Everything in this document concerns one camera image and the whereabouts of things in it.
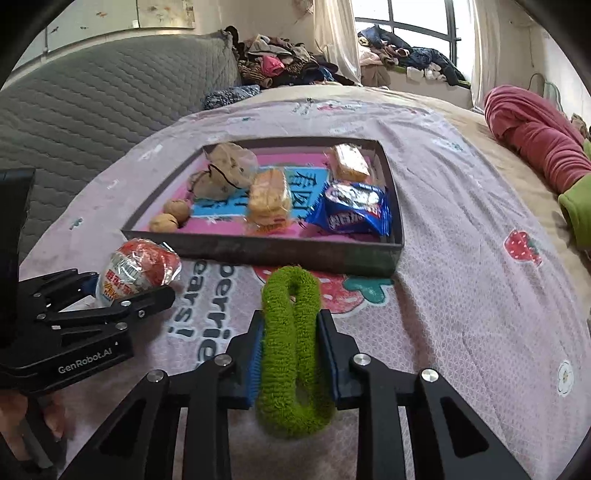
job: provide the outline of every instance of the snack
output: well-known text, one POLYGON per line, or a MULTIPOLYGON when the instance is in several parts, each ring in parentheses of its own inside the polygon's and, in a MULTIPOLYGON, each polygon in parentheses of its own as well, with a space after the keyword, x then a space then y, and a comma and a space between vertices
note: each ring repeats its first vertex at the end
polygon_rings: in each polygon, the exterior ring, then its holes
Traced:
POLYGON ((259 226, 285 226, 291 211, 291 192, 277 168, 260 172, 248 195, 248 220, 259 226))
POLYGON ((111 255, 96 283, 96 298, 104 306, 114 300, 172 282, 181 259, 172 250, 150 240, 134 238, 111 255))
POLYGON ((169 200, 164 204, 163 212, 175 217, 181 225, 191 216, 191 207, 184 200, 169 200))
POLYGON ((231 142, 216 145, 207 159, 207 170, 189 179, 195 199, 226 200, 237 189, 250 187, 258 171, 256 155, 231 142))
POLYGON ((306 222, 333 233, 390 234, 386 194, 373 185, 335 180, 325 185, 306 222))
POLYGON ((150 232, 172 233, 178 228, 178 220, 170 213, 159 213, 148 224, 150 232))
POLYGON ((352 144, 339 144, 331 149, 332 170, 336 180, 366 182, 369 167, 359 148, 352 144))

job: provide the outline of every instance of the window frame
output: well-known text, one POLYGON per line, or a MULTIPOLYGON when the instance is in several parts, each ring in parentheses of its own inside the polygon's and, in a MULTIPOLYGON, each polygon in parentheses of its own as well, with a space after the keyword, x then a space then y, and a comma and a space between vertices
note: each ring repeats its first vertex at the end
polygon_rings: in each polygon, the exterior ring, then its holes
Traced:
POLYGON ((394 21, 394 9, 392 8, 392 0, 385 0, 388 2, 388 15, 390 20, 378 20, 376 18, 355 17, 356 22, 372 23, 376 25, 389 25, 394 28, 402 28, 403 30, 410 30, 411 32, 422 33, 430 37, 441 38, 448 41, 450 44, 450 60, 455 65, 457 63, 457 43, 462 40, 456 35, 456 16, 453 10, 453 0, 444 0, 445 12, 447 17, 447 34, 431 30, 429 28, 418 27, 417 25, 410 25, 394 21))

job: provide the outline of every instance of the red strawberry print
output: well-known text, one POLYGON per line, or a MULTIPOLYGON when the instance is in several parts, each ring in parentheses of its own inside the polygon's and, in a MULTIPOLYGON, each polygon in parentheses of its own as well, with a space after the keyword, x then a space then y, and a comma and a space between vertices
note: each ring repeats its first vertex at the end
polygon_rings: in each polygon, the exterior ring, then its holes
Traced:
MULTIPOLYGON (((265 283, 277 267, 252 267, 252 269, 265 283)), ((363 303, 363 295, 359 290, 349 291, 344 288, 343 282, 347 279, 346 275, 314 271, 310 273, 319 280, 322 308, 329 309, 332 313, 347 313, 363 303)))
POLYGON ((532 261, 536 267, 542 263, 538 248, 527 232, 513 230, 505 240, 505 249, 513 259, 520 262, 532 261))

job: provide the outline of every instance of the gray quilted headboard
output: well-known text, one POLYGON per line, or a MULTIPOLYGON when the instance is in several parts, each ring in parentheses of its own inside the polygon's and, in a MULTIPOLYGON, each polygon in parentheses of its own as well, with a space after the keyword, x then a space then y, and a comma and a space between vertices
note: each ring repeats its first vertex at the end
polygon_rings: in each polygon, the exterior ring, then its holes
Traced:
POLYGON ((203 97, 240 83, 231 39, 151 35, 85 48, 0 92, 0 168, 35 167, 21 258, 97 174, 203 97))

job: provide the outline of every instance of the beige mattress cover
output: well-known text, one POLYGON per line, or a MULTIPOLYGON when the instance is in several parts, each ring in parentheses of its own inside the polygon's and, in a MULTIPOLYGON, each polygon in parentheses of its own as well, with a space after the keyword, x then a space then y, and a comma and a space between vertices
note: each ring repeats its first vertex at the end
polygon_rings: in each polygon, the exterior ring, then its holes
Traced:
POLYGON ((576 249, 571 230, 560 212, 557 195, 548 188, 543 178, 538 176, 526 162, 494 139, 483 115, 443 100, 412 93, 334 85, 280 87, 265 90, 260 95, 244 100, 242 103, 255 104, 305 98, 395 103, 430 108, 444 115, 470 143, 484 153, 538 218, 548 232, 566 270, 570 273, 583 307, 586 310, 591 309, 591 262, 576 249))

